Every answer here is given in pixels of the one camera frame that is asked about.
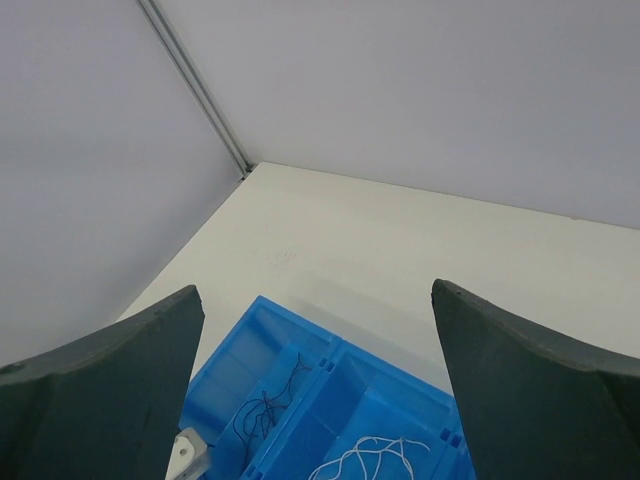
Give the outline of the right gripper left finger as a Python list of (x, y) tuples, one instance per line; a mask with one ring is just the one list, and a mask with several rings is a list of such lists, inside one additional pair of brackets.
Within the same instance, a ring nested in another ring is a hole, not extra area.
[(1, 369), (4, 479), (162, 479), (205, 314), (188, 285)]

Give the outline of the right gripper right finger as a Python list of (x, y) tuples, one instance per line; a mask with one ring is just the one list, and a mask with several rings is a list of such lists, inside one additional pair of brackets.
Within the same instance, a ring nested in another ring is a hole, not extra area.
[(639, 361), (442, 279), (439, 342), (479, 479), (636, 479)]

